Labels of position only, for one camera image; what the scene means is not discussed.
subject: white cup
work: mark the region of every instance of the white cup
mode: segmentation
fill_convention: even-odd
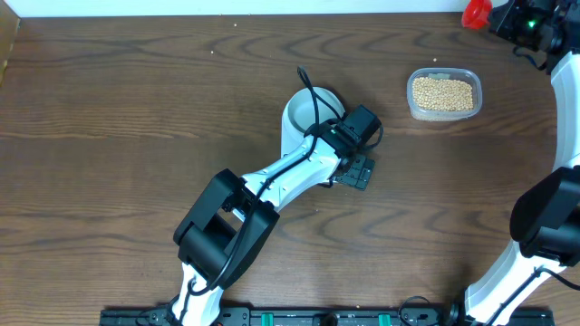
[[[314,91],[342,117],[344,106],[330,91],[314,87]],[[336,115],[321,101],[318,102],[320,123],[336,118]],[[286,104],[282,113],[282,150],[281,157],[297,148],[305,137],[306,130],[315,123],[312,94],[308,89],[300,90]]]

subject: container of beans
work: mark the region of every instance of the container of beans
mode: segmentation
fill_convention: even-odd
[[[481,110],[481,81],[465,69],[419,69],[407,81],[407,101],[417,120],[466,119]]]

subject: clear plastic container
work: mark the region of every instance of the clear plastic container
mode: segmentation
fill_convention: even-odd
[[[431,77],[435,79],[449,79],[462,81],[471,85],[473,97],[473,110],[466,111],[439,111],[421,108],[413,99],[413,81],[419,77]],[[407,81],[407,101],[411,108],[411,115],[417,120],[426,121],[455,121],[473,117],[481,110],[483,94],[481,81],[478,76],[466,69],[457,68],[423,68],[414,72]]]

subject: green component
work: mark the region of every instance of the green component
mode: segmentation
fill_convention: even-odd
[[[262,316],[262,325],[264,325],[264,316]],[[390,314],[380,314],[379,315],[379,326],[391,326],[391,315]]]
[[[269,312],[262,313],[262,326],[274,326],[274,314],[273,313],[269,313]]]

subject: white arm segment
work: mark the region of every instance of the white arm segment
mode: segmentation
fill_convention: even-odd
[[[262,183],[272,177],[277,171],[285,168],[295,162],[300,157],[306,155],[314,140],[313,136],[304,138],[302,144],[288,155],[280,158],[276,163],[260,171],[245,174],[242,178],[246,181],[246,187],[256,194]],[[316,141],[316,148],[310,156],[297,166],[291,168],[283,175],[278,177],[270,187],[264,191],[260,200],[269,201],[274,205],[274,210],[279,212],[284,206],[290,203],[294,198],[306,191],[309,187],[319,183],[327,182],[334,171],[338,168],[340,159],[334,154],[334,149],[324,140]],[[234,209],[234,214],[244,221],[242,213]],[[183,326],[208,326],[219,315],[219,301],[224,292],[217,287],[201,296],[188,295],[188,282],[195,277],[195,291],[200,291],[206,287],[206,280],[190,265],[183,264],[183,284],[179,299],[173,304],[171,310],[173,315],[179,319],[181,311],[188,298],[188,307],[183,318]]]
[[[580,54],[568,53],[552,71],[552,87],[556,93],[557,144],[553,170],[580,165]],[[565,266],[542,257],[524,257],[513,240],[482,279],[465,292],[466,315],[487,323],[499,305],[534,272],[545,267],[560,273]],[[509,316],[543,281],[548,274],[536,278],[494,321],[505,325]]]
[[[476,321],[487,323],[499,309],[499,305],[529,278],[538,267],[555,273],[565,270],[560,263],[542,257],[526,258],[519,252],[519,244],[513,240],[491,266],[488,272],[465,291],[465,313]],[[542,273],[536,278],[494,321],[494,325],[506,325],[511,313],[550,275]]]

